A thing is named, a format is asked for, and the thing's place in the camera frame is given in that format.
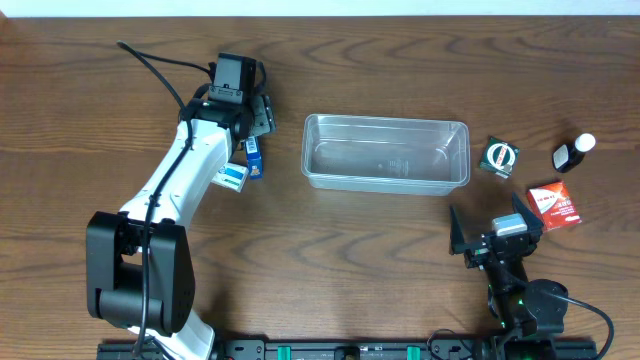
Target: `red box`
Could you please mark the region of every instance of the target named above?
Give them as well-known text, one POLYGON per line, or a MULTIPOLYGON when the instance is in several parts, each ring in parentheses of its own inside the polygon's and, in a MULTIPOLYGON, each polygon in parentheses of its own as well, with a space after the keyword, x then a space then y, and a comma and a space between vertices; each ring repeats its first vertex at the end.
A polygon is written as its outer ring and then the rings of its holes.
POLYGON ((545 231, 582 222, 562 181, 530 189, 527 198, 533 212, 544 222, 545 231))

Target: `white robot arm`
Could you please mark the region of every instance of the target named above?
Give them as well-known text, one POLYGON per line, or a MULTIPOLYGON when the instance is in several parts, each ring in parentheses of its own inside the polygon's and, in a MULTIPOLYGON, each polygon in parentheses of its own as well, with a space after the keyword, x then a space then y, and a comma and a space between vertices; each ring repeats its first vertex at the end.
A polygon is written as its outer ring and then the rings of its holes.
MULTIPOLYGON (((202 200, 211 179, 233 153, 231 133, 221 128, 218 123, 193 119, 193 145, 191 151, 176 168, 158 199, 153 214, 153 223, 163 219, 171 219, 176 224, 189 229, 191 218, 202 200)), ((149 196, 158 186, 160 179, 178 157, 187 139, 187 124, 182 121, 178 125, 176 138, 167 155, 140 192, 121 209, 127 212, 128 218, 144 221, 149 206, 149 196)))
POLYGON ((220 54, 211 71, 204 69, 212 83, 200 87, 185 106, 143 57, 166 59, 118 45, 167 87, 181 107, 181 121, 142 190, 118 214, 97 212, 89 222, 87 307, 92 316, 139 334, 133 358, 151 337, 166 358, 207 360, 215 333, 191 309, 195 277, 186 234, 209 183, 238 144, 275 131, 270 99, 262 94, 266 74, 254 59, 220 54), (263 81, 254 86, 256 68, 263 81), (202 100, 205 92, 207 100, 202 100), (124 261, 123 255, 137 251, 142 266, 124 261))

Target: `electric cable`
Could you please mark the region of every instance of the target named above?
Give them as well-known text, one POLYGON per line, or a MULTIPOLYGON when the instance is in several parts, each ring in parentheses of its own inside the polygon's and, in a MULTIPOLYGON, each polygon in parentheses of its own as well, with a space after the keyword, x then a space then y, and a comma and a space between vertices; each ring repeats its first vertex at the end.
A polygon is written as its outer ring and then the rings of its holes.
POLYGON ((190 63, 190 62, 186 62, 186 61, 167 59, 167 58, 163 58, 163 57, 160 57, 160 56, 155 56, 155 55, 143 53, 143 52, 140 52, 140 51, 138 51, 138 54, 140 54, 140 56, 142 56, 142 57, 146 57, 147 59, 151 59, 151 60, 162 61, 162 62, 166 62, 166 63, 169 63, 169 64, 174 64, 174 65, 182 65, 182 66, 192 67, 194 69, 202 70, 202 71, 206 72, 207 75, 210 75, 209 74, 209 69, 207 69, 207 68, 205 68, 203 66, 194 64, 194 63, 190 63))
MULTIPOLYGON (((527 286, 529 286, 528 282, 523 281, 522 279, 519 279, 517 276, 513 275, 512 273, 510 273, 506 269, 502 269, 502 271, 505 274, 507 274, 507 276, 509 276, 518 285, 520 285, 522 287, 525 287, 525 288, 527 286)), ((556 298, 558 300, 562 300, 562 301, 565 301, 565 302, 567 302, 569 304, 577 305, 577 306, 580 306, 581 308, 584 308, 584 309, 587 309, 589 311, 592 311, 592 312, 600 315, 600 317, 602 317, 604 319, 604 321, 607 323, 607 327, 609 328, 609 334, 607 335, 607 341, 605 341, 604 346, 602 347, 602 349, 600 350, 598 355, 596 355, 596 357, 593 358, 593 360, 602 359, 607 354, 607 351, 609 351, 609 348, 611 347, 611 343, 613 343, 613 336, 614 336, 614 332, 615 332, 615 327, 613 325, 613 321, 611 320, 609 315, 607 315, 604 311, 598 309, 597 307, 595 307, 593 305, 589 305, 589 304, 587 304, 585 302, 582 302, 580 300, 572 299, 572 298, 567 297, 567 296, 554 294, 554 293, 548 292, 546 290, 540 290, 540 292, 545 294, 545 295, 547 295, 547 296, 551 296, 551 297, 554 297, 554 298, 556 298)))
MULTIPOLYGON (((136 59, 138 59, 144 66, 147 67, 157 78, 162 82, 162 84, 169 90, 171 95, 173 95, 174 99, 180 106, 181 110, 185 110, 184 103, 182 99, 176 92, 176 90, 169 84, 167 79, 162 76, 158 70, 156 70, 147 60, 145 60, 140 53, 135 51, 131 46, 127 45, 124 41, 118 40, 118 46, 121 49, 126 50, 131 55, 133 55, 136 59)), ((184 142, 184 147, 173 161, 167 172, 164 174, 160 182, 158 182, 158 186, 154 190, 153 194, 149 196, 149 206, 147 207, 147 213, 145 215, 144 227, 142 231, 142 239, 140 241, 142 247, 142 319, 140 321, 140 331, 138 333, 138 340, 133 346, 133 356, 137 357, 140 355, 142 351, 142 345, 144 344, 144 338, 147 331, 147 319, 149 317, 149 232, 151 231, 151 221, 153 219, 153 212, 158 204, 158 199, 162 195, 162 188, 169 181, 169 178, 176 170, 184 156, 191 149, 191 144, 193 143, 193 127, 191 126, 191 119, 185 120, 187 123, 187 139, 184 142)))

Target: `black bottle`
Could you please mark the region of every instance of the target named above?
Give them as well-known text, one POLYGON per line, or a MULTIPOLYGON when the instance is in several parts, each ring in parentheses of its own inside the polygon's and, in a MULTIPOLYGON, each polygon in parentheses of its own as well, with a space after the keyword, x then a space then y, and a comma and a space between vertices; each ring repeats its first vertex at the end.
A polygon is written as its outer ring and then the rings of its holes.
POLYGON ((571 144, 563 144, 553 152, 553 167, 561 173, 565 173, 584 159, 584 154, 593 149, 596 138, 591 134, 582 134, 571 144))

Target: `black cable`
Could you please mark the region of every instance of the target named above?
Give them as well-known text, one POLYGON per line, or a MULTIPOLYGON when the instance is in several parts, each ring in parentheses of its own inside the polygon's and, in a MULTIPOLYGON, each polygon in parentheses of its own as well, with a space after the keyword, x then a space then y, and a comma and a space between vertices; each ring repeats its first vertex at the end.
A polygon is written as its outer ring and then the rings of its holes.
POLYGON ((188 66, 188 67, 192 67, 194 69, 198 69, 198 70, 202 70, 204 72, 207 73, 207 75, 209 75, 209 69, 194 64, 194 63, 190 63, 190 62, 186 62, 186 61, 179 61, 179 60, 172 60, 172 59, 167 59, 167 58, 163 58, 160 56, 155 56, 155 55, 151 55, 151 54, 147 54, 147 53, 143 53, 138 51, 138 54, 140 54, 140 56, 146 57, 147 59, 152 59, 152 60, 156 60, 156 61, 162 61, 162 62, 166 62, 169 64, 174 64, 174 65, 182 65, 182 66, 188 66))
MULTIPOLYGON (((458 335, 455 331, 451 330, 451 329, 438 329, 434 332, 431 333, 431 336, 429 336, 429 339, 427 339, 427 351, 429 351, 431 353, 431 357, 435 358, 436 360, 443 360, 441 357, 439 357, 438 355, 433 353, 433 350, 431 349, 431 339, 437 335, 440 332, 450 332, 453 335, 458 335)), ((462 341, 462 339, 458 338, 458 341, 460 341, 460 344, 462 344, 462 347, 465 348, 465 350, 467 350, 469 352, 469 354, 471 354, 469 357, 463 358, 462 360, 467 360, 467 359, 471 359, 473 357, 473 351, 471 350, 471 348, 469 348, 469 346, 467 346, 467 344, 464 343, 464 341, 462 341)))
POLYGON ((173 98, 176 99, 176 101, 178 102, 178 105, 180 105, 180 109, 184 110, 184 108, 185 108, 184 107, 184 103, 182 102, 182 99, 180 99, 180 96, 178 95, 176 90, 171 86, 171 84, 169 84, 167 79, 165 79, 164 76, 162 76, 162 74, 160 74, 158 72, 158 70, 156 70, 156 68, 153 67, 153 65, 149 64, 149 62, 147 60, 145 60, 142 57, 142 55, 140 55, 140 53, 138 53, 137 51, 133 50, 133 48, 131 46, 127 45, 126 42, 124 42, 122 40, 118 40, 118 41, 116 41, 116 44, 118 45, 118 47, 128 51, 131 55, 135 56, 136 59, 140 60, 140 62, 144 66, 146 66, 147 69, 149 69, 153 73, 153 75, 155 75, 158 78, 158 80, 160 80, 162 85, 164 85, 167 88, 167 90, 169 90, 171 95, 173 95, 173 98))
MULTIPOLYGON (((165 79, 159 72, 156 70, 147 60, 145 60, 137 51, 135 51, 132 47, 127 45, 123 41, 117 42, 118 46, 126 51, 128 51, 131 55, 135 56, 136 59, 140 60, 141 63, 144 64, 157 78, 162 82, 162 84, 169 90, 171 95, 176 99, 178 105, 180 105, 180 109, 184 110, 185 106, 180 99, 180 96, 175 91, 175 89, 169 84, 167 79, 165 79)), ((193 142, 193 127, 191 126, 191 119, 186 120, 187 123, 187 139, 184 142, 184 147, 178 154, 178 157, 173 161, 167 172, 164 174, 160 182, 158 182, 158 186, 154 190, 153 194, 149 196, 149 206, 147 207, 147 213, 144 219, 144 228, 142 231, 142 239, 140 241, 142 246, 142 320, 140 321, 140 332, 138 333, 138 340, 136 341, 133 347, 133 356, 137 357, 140 355, 142 351, 142 345, 144 344, 144 337, 147 331, 147 318, 149 317, 149 232, 151 231, 151 221, 153 219, 153 211, 158 204, 158 198, 162 195, 162 188, 169 181, 169 178, 176 170, 180 161, 184 158, 187 152, 191 149, 191 144, 193 142)))
MULTIPOLYGON (((523 281, 522 279, 519 279, 517 276, 513 275, 512 273, 510 273, 506 269, 503 269, 503 272, 505 274, 507 274, 509 277, 511 277, 518 285, 520 285, 522 287, 525 287, 525 288, 529 285, 529 283, 527 283, 526 281, 523 281)), ((548 292, 546 290, 540 290, 540 292, 545 294, 545 295, 552 296, 552 297, 554 297, 554 298, 556 298, 558 300, 562 300, 562 301, 565 301, 565 302, 567 302, 569 304, 577 305, 577 306, 580 306, 581 308, 584 308, 584 309, 587 309, 589 311, 592 311, 592 312, 600 315, 600 317, 602 317, 604 319, 604 321, 607 323, 607 326, 609 327, 609 334, 607 335, 607 341, 605 341, 604 346, 602 347, 602 349, 600 350, 598 355, 596 355, 596 357, 593 358, 593 360, 602 359, 607 354, 607 351, 609 351, 609 348, 611 347, 611 343, 613 343, 613 336, 614 336, 614 333, 615 333, 615 326, 613 325, 613 321, 611 320, 609 315, 607 315, 604 311, 598 309, 597 307, 595 307, 593 305, 589 305, 589 304, 587 304, 585 302, 582 302, 580 300, 576 300, 576 299, 572 299, 570 297, 554 294, 554 293, 548 292)))

